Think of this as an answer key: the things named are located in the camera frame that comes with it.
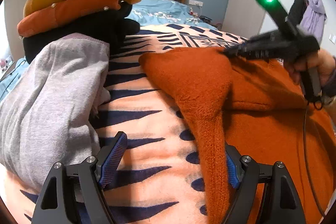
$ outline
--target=orange sweater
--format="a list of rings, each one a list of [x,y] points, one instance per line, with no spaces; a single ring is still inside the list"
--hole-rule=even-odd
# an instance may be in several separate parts
[[[30,37],[66,25],[79,17],[99,12],[108,7],[119,10],[118,0],[65,0],[38,10],[17,25],[19,35]]]
[[[299,193],[307,224],[320,220],[305,170],[302,124],[306,103],[276,61],[228,60],[223,48],[178,48],[139,61],[147,77],[171,95],[194,134],[205,182],[208,222],[219,224],[230,206],[224,142],[257,162],[281,160]],[[318,199],[325,209],[335,188],[335,137],[327,113],[310,108],[307,151]],[[258,187],[249,223],[255,223]]]

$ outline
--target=electrical socket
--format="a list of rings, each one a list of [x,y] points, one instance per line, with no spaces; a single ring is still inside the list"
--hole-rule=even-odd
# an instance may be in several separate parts
[[[201,2],[201,1],[197,1],[197,0],[189,0],[189,4],[190,4],[190,5],[200,6],[200,7],[203,6],[203,2]]]

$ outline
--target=blue duvet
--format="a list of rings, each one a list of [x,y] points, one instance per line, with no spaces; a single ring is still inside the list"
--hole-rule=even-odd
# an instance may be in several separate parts
[[[175,23],[217,30],[189,13],[189,6],[173,0],[141,0],[133,5],[127,18],[139,22],[141,26]]]

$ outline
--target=cable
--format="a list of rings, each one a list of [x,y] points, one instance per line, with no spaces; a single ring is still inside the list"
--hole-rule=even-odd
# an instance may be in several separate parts
[[[198,6],[198,8],[199,8],[199,13],[200,13],[200,15],[199,15],[198,17],[200,17],[200,16],[202,15],[202,7],[199,6],[199,5],[197,5],[197,6]]]
[[[10,75],[12,75],[13,74],[13,72],[15,72],[15,70],[23,63],[23,62],[26,62],[26,60],[23,60],[23,61],[21,61],[21,63],[18,65],[18,66],[16,66],[15,68],[14,68],[14,70],[12,70],[5,78],[3,78],[1,81],[0,81],[0,83],[2,82],[2,81],[4,81],[8,76],[10,76]]]
[[[308,176],[308,181],[309,181],[309,184],[310,184],[310,189],[311,189],[311,192],[313,194],[313,197],[314,197],[314,201],[315,201],[315,204],[317,206],[317,209],[319,210],[320,214],[322,217],[325,217],[325,213],[319,203],[319,200],[317,199],[317,195],[316,195],[316,192],[315,192],[315,189],[314,189],[314,186],[313,186],[313,181],[311,179],[311,175],[310,175],[310,171],[309,171],[309,166],[308,166],[308,159],[307,159],[307,145],[306,145],[306,119],[307,119],[307,112],[308,112],[308,105],[309,103],[307,104],[307,107],[306,107],[306,113],[304,115],[304,120],[303,120],[303,153],[304,153],[304,162],[305,162],[305,165],[306,165],[306,171],[307,171],[307,176]]]
[[[11,83],[14,81],[14,79],[18,76],[19,74],[15,75],[15,77],[11,80],[11,82],[8,84],[8,86],[5,88],[5,90],[3,91],[3,93],[0,96],[0,100],[2,98],[2,96],[5,94],[5,92],[7,91],[8,87],[11,85]]]

